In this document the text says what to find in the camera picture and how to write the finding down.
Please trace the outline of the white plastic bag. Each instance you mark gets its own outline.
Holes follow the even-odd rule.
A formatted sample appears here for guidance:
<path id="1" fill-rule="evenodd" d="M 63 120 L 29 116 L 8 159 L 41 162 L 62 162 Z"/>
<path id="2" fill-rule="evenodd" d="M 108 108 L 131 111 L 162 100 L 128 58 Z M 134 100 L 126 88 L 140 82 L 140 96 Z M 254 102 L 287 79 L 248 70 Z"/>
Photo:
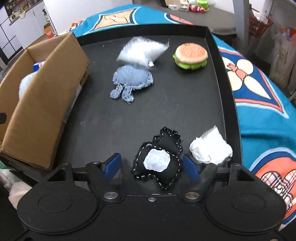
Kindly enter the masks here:
<path id="1" fill-rule="evenodd" d="M 189 150 L 194 159 L 203 164 L 220 165 L 233 156 L 233 149 L 224 140 L 217 126 L 196 137 L 191 142 Z"/>

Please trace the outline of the light blue fluffy plush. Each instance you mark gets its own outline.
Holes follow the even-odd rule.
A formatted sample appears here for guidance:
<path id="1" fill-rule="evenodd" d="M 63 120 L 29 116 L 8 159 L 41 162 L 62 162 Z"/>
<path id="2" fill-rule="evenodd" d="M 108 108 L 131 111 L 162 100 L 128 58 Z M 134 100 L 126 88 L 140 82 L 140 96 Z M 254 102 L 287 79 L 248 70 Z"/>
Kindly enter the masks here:
<path id="1" fill-rule="evenodd" d="M 37 72 L 30 73 L 26 75 L 20 82 L 19 90 L 18 90 L 18 98 L 21 99 L 26 89 L 32 82 L 33 78 L 37 75 Z"/>

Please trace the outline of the black stitched plush toy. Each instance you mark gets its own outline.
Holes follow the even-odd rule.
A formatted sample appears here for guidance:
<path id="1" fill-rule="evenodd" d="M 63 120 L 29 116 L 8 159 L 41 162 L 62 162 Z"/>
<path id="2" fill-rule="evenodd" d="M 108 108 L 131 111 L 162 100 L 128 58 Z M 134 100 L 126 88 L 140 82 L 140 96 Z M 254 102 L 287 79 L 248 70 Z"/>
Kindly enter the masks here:
<path id="1" fill-rule="evenodd" d="M 183 169 L 181 136 L 177 131 L 162 128 L 151 142 L 144 142 L 138 149 L 132 166 L 137 180 L 154 178 L 162 189 L 170 188 Z"/>

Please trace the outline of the blue tissue pack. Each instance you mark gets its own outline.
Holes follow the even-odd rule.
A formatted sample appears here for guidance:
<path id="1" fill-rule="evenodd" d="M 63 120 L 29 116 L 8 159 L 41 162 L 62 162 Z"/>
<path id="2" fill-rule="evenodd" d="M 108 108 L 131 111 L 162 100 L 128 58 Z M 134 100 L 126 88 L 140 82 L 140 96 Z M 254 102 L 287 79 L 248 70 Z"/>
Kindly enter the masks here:
<path id="1" fill-rule="evenodd" d="M 35 64 L 33 65 L 33 72 L 38 71 L 44 63 L 45 63 L 45 61 L 41 61 L 41 62 L 37 62 L 37 63 L 35 63 Z"/>

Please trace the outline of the blue denim jellyfish patch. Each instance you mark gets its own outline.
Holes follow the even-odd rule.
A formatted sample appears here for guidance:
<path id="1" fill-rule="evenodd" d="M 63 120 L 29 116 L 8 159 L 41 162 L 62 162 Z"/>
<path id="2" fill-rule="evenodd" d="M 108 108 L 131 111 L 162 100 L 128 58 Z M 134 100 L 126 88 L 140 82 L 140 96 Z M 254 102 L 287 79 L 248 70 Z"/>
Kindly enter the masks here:
<path id="1" fill-rule="evenodd" d="M 110 98 L 132 103 L 134 101 L 133 90 L 141 90 L 154 83 L 152 73 L 146 69 L 136 68 L 131 65 L 119 67 L 113 74 L 112 82 L 116 86 L 110 92 Z"/>

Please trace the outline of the burger plush toy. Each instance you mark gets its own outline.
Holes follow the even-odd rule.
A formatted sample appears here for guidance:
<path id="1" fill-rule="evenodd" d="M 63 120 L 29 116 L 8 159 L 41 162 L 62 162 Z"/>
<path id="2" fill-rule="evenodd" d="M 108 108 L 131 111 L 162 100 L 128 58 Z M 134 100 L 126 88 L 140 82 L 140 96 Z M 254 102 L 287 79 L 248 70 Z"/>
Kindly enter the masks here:
<path id="1" fill-rule="evenodd" d="M 184 43 L 173 54 L 177 66 L 185 70 L 196 70 L 207 65 L 208 52 L 199 44 Z"/>

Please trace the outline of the clear bag white filling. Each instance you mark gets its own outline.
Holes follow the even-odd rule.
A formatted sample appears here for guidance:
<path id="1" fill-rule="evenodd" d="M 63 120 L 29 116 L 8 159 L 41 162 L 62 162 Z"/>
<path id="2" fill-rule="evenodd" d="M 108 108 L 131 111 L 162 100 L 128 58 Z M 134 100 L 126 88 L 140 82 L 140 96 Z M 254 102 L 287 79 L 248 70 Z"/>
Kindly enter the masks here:
<path id="1" fill-rule="evenodd" d="M 144 37 L 133 37 L 121 49 L 117 61 L 152 68 L 154 62 L 167 51 L 169 46 L 170 41 L 162 43 Z"/>

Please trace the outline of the brown cardboard box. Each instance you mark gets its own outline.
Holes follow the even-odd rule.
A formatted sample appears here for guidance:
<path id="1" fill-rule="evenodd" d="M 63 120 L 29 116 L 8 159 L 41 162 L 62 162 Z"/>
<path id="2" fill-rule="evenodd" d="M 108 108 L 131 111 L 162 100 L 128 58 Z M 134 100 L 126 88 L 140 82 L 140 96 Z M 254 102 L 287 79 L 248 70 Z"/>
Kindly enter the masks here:
<path id="1" fill-rule="evenodd" d="M 21 80 L 45 61 L 19 99 Z M 73 33 L 25 49 L 1 82 L 1 154 L 50 170 L 76 96 L 88 76 L 88 57 Z"/>

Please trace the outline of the white fleece cloth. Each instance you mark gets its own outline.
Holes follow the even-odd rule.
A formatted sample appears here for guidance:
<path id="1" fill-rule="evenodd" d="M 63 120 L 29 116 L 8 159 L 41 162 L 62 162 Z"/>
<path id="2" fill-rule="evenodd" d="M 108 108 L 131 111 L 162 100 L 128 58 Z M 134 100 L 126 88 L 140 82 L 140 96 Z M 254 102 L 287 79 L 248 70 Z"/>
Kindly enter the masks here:
<path id="1" fill-rule="evenodd" d="M 17 178 L 9 169 L 1 169 L 1 187 L 8 191 L 8 199 L 17 209 L 20 199 L 31 190 L 31 186 Z"/>

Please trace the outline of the white kitchen cabinet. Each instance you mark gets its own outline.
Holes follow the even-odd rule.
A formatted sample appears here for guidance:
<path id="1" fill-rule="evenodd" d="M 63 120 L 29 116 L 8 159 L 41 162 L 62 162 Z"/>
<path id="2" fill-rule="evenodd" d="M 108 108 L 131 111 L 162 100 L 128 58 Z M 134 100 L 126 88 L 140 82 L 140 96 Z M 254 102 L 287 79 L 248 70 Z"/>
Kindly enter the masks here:
<path id="1" fill-rule="evenodd" d="M 43 1 L 7 1 L 1 6 L 1 54 L 9 62 L 44 35 L 49 23 Z"/>

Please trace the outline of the blue patterned blanket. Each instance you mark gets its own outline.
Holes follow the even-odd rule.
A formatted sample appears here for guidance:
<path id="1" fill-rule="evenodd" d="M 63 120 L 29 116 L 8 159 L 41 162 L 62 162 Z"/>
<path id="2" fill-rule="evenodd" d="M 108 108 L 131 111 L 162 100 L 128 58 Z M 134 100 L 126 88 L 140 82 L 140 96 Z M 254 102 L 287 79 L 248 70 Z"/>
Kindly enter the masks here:
<path id="1" fill-rule="evenodd" d="M 126 26 L 193 23 L 175 15 L 127 4 L 81 21 L 76 37 L 125 26 L 116 14 L 136 10 Z M 242 140 L 243 165 L 279 194 L 286 205 L 280 230 L 295 224 L 295 107 L 252 62 L 213 36 L 224 62 L 236 104 Z"/>

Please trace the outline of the orange carton on floor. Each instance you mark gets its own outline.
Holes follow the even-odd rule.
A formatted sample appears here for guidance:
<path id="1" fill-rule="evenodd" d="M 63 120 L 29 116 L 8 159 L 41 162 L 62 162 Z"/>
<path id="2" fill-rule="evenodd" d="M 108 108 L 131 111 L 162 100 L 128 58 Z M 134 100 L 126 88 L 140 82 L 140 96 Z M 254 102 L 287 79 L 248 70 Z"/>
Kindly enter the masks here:
<path id="1" fill-rule="evenodd" d="M 55 36 L 55 33 L 54 33 L 50 23 L 47 23 L 46 25 L 44 25 L 44 34 L 46 35 L 46 37 L 48 39 L 51 39 Z"/>

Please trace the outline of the black shallow tray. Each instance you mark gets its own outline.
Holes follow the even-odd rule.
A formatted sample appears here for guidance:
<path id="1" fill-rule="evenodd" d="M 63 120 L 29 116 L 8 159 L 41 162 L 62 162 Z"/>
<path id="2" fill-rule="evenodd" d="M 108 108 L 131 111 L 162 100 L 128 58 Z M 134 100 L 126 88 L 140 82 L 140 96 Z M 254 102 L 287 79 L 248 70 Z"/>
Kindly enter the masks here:
<path id="1" fill-rule="evenodd" d="M 111 99 L 117 57 L 134 36 L 169 43 L 151 72 L 154 83 L 134 93 L 134 102 Z M 132 164 L 140 145 L 151 141 L 163 127 L 178 132 L 184 151 L 204 131 L 217 126 L 233 149 L 226 166 L 242 163 L 241 138 L 232 90 L 214 37 L 205 27 L 193 25 L 137 25 L 95 32 L 78 38 L 89 58 L 90 76 L 70 114 L 59 143 L 54 167 L 70 163 L 84 167 L 121 154 L 122 181 L 127 194 L 160 193 L 155 180 L 135 180 Z M 205 67 L 189 71 L 173 60 L 178 45 L 194 42 L 204 46 L 209 59 Z"/>

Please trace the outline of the red basket under desk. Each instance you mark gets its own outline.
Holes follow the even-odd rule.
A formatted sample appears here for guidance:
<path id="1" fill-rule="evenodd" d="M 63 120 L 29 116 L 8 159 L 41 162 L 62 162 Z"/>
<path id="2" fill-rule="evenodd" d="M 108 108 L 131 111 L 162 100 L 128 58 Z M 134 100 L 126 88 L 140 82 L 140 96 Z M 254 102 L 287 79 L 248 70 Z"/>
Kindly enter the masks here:
<path id="1" fill-rule="evenodd" d="M 273 25 L 273 21 L 266 16 L 262 16 L 262 20 L 255 16 L 249 17 L 249 36 L 259 38 Z"/>

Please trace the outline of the grey bench cushion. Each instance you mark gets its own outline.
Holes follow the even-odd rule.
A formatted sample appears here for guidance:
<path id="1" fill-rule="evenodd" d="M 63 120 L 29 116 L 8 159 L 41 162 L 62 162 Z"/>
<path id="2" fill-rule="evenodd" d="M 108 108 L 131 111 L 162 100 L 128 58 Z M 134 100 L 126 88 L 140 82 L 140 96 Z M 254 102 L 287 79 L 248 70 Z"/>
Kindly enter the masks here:
<path id="1" fill-rule="evenodd" d="M 161 1 L 132 1 L 133 4 L 141 4 L 149 8 L 163 11 L 183 20 L 187 20 L 198 26 L 207 26 L 215 35 L 234 35 L 235 17 L 233 13 L 211 7 L 207 13 L 193 13 L 191 11 L 174 11 L 161 5 Z"/>

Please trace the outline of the green lidded cup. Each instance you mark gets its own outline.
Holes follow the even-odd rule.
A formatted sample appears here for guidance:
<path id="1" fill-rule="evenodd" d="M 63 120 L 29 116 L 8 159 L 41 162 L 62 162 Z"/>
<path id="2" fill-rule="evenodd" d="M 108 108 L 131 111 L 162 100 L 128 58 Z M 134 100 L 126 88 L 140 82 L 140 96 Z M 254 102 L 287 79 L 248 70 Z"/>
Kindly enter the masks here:
<path id="1" fill-rule="evenodd" d="M 206 0 L 198 0 L 197 1 L 197 6 L 198 6 L 199 10 L 202 11 L 202 12 L 208 12 L 209 11 L 208 1 L 206 1 Z"/>

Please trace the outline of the grey desk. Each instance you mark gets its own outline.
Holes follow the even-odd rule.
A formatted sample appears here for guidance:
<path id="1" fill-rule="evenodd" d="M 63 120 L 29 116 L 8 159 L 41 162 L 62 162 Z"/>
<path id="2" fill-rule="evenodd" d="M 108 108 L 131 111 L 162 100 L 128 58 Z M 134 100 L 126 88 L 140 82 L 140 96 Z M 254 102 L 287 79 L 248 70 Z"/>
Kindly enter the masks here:
<path id="1" fill-rule="evenodd" d="M 273 21 L 273 26 L 259 39 L 248 33 L 249 4 Z M 254 53 L 261 60 L 270 62 L 276 31 L 281 27 L 295 27 L 295 1 L 233 1 L 233 8 L 237 35 L 235 48 L 246 57 Z"/>

